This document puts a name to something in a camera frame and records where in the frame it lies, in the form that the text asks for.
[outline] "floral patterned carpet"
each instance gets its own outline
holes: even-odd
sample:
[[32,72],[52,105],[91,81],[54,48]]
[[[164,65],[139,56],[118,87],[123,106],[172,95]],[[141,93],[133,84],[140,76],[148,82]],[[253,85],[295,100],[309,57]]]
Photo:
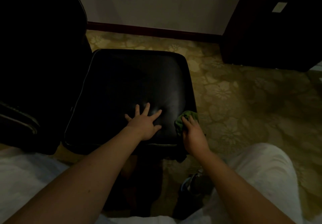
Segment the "floral patterned carpet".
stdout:
[[[322,212],[322,99],[305,73],[224,64],[219,46],[212,43],[91,30],[86,35],[93,51],[146,49],[185,56],[211,149],[227,155],[259,142],[280,147],[296,169],[304,217]],[[69,162],[82,158],[62,146],[54,157]],[[171,216],[179,186],[199,169],[191,156],[162,164],[161,195],[151,216]]]

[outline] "white label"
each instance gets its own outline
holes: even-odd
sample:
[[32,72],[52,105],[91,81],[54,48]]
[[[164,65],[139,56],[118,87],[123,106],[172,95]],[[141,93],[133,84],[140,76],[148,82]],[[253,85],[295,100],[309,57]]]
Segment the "white label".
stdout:
[[285,8],[286,5],[287,5],[287,3],[278,2],[276,4],[276,6],[274,7],[274,9],[272,10],[272,12],[273,13],[280,13],[280,12],[282,12],[282,10]]

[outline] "black leather chair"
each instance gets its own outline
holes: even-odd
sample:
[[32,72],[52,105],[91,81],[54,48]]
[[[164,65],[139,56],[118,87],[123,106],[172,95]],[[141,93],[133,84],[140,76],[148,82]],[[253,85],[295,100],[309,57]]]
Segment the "black leather chair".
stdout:
[[136,104],[143,110],[150,102],[150,114],[163,110],[155,121],[162,129],[135,153],[183,157],[174,120],[196,105],[182,55],[92,53],[79,0],[13,0],[4,9],[10,18],[0,66],[1,143],[53,154],[62,141],[89,154],[126,126],[125,113],[133,116]]

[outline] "chair seat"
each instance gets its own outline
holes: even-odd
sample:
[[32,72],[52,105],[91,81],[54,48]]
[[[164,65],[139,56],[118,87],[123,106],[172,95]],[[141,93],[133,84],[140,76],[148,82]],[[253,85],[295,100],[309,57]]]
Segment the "chair seat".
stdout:
[[147,102],[151,104],[149,115],[162,109],[154,122],[162,129],[138,148],[179,144],[182,140],[176,135],[174,121],[185,110],[196,112],[190,73],[182,55],[149,50],[95,51],[64,145],[75,153],[90,153],[127,125],[124,114],[133,117],[136,104],[142,113]]

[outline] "microfiber cloth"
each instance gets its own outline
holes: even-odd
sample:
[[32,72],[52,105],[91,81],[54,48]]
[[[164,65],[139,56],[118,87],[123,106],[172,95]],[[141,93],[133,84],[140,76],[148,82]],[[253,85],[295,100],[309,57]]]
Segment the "microfiber cloth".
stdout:
[[187,110],[185,112],[183,112],[176,120],[175,120],[175,132],[177,133],[177,135],[179,137],[182,136],[182,131],[183,130],[186,130],[186,127],[185,125],[183,124],[182,122],[182,119],[181,117],[184,116],[187,120],[189,120],[189,116],[192,116],[192,118],[194,120],[198,120],[198,114],[196,112],[193,112],[193,111],[190,111],[190,110]]

